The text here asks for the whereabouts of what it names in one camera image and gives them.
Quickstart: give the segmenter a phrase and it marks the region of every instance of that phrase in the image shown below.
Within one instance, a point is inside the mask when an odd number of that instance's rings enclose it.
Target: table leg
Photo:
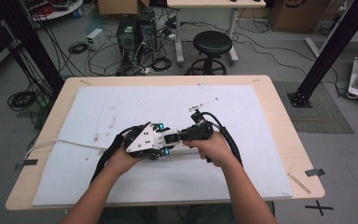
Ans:
[[[176,38],[175,38],[175,50],[176,50],[176,61],[181,67],[184,62],[182,41],[180,38],[180,8],[176,9]]]
[[[230,38],[232,38],[232,33],[234,33],[234,26],[235,26],[235,20],[237,19],[237,13],[238,13],[237,8],[233,8],[231,10],[231,18],[230,18],[230,24],[229,24],[229,28],[228,28],[228,36]],[[237,52],[235,52],[234,46],[232,46],[231,50],[228,53],[228,56],[231,60],[231,64],[239,61]]]

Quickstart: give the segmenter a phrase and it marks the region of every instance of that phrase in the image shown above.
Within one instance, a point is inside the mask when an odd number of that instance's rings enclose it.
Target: white paper sheet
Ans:
[[[77,93],[59,138],[108,148],[116,134],[148,121],[184,129],[194,124],[189,108],[205,104],[227,127],[244,169],[266,200],[293,192],[252,86],[85,87]],[[177,146],[171,150],[187,150]],[[33,205],[75,204],[87,189],[103,151],[58,142],[52,149]],[[112,188],[108,203],[166,203],[229,199],[219,168],[198,154],[141,161]]]

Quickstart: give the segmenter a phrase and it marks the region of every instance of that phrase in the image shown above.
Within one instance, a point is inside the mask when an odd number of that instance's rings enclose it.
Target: black tape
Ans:
[[[321,175],[324,175],[324,170],[323,169],[312,169],[312,170],[308,170],[305,172],[305,174],[307,176],[313,176],[313,175],[317,175],[317,176],[321,176]]]
[[[26,165],[37,165],[37,160],[26,160],[24,161],[22,166],[26,166]]]
[[[327,207],[327,206],[321,206],[321,204],[319,203],[319,201],[316,201],[317,206],[313,206],[313,205],[305,205],[305,208],[311,208],[311,209],[318,209],[319,212],[321,213],[321,216],[324,216],[324,211],[325,210],[334,210],[333,207]]]
[[[26,160],[22,164],[17,163],[14,167],[15,170],[22,170],[22,167],[26,165],[37,165],[37,160]]]

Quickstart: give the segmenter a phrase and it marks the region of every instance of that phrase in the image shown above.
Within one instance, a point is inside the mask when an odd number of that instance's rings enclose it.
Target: floor mat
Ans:
[[[273,82],[298,133],[353,133],[324,85],[310,97],[312,108],[292,107],[287,92],[295,92],[300,82]]]

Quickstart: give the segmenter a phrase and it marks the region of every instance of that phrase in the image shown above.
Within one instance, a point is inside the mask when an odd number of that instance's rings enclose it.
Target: wooden table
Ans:
[[[256,2],[254,0],[237,0],[231,2],[230,0],[168,0],[169,7],[176,8],[176,24],[181,24],[181,21],[229,21],[227,35],[232,37],[234,32],[235,21],[237,19],[238,8],[258,8],[265,7],[264,1]],[[180,64],[184,62],[181,30],[176,29],[176,61]],[[234,46],[228,53],[231,63],[238,61],[237,53]]]
[[[209,85],[252,85],[255,88],[259,103],[276,148],[282,159],[282,164],[290,177],[289,181],[294,192],[292,199],[321,198],[324,188],[318,176],[308,177],[305,171],[313,169],[310,159],[302,146],[295,128],[281,99],[267,76],[196,76],[196,77],[73,77],[66,80],[65,85],[55,103],[48,120],[39,135],[36,144],[57,138],[60,128],[75,100],[77,90],[87,86],[167,86],[191,85],[204,83]],[[38,160],[37,165],[24,166],[19,179],[11,191],[6,207],[8,210],[37,209],[32,206],[35,193],[39,186],[42,172],[53,145],[40,148],[30,154],[29,160]]]

